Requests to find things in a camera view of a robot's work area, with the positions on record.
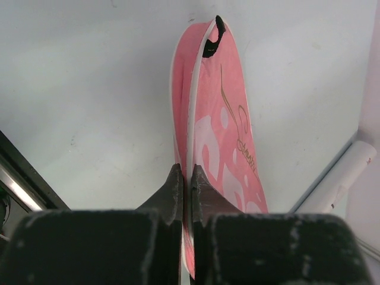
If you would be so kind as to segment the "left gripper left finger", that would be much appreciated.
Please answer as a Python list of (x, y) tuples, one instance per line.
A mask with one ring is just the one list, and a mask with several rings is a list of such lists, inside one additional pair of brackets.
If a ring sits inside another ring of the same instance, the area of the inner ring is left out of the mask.
[(46, 210), (1, 255), (2, 284), (179, 284), (183, 175), (174, 164), (134, 210)]

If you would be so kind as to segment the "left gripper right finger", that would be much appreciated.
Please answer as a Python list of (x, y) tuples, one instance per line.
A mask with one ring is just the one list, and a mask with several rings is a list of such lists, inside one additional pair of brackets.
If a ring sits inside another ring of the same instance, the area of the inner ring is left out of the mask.
[(195, 284), (373, 284), (353, 232), (330, 214), (247, 214), (191, 179)]

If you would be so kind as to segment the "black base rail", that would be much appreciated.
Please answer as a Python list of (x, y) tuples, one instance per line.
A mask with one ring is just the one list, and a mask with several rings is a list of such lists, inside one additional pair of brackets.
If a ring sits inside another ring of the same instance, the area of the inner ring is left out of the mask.
[(1, 187), (29, 213), (69, 210), (4, 133), (1, 133)]

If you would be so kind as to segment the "pink racket cover bag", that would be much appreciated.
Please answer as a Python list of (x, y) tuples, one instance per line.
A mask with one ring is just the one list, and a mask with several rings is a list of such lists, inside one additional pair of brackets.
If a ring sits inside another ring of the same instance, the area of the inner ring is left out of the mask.
[(206, 180), (243, 213), (266, 213), (258, 174), (242, 64), (232, 31), (216, 16), (189, 26), (178, 41), (170, 73), (175, 162), (183, 179), (183, 262), (193, 282), (195, 257), (192, 177)]

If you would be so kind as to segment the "translucent shuttlecock tube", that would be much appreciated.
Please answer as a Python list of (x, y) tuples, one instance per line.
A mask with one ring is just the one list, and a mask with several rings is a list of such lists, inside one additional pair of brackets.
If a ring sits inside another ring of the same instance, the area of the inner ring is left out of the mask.
[(355, 141), (296, 212), (330, 213), (376, 155), (374, 146), (364, 141)]

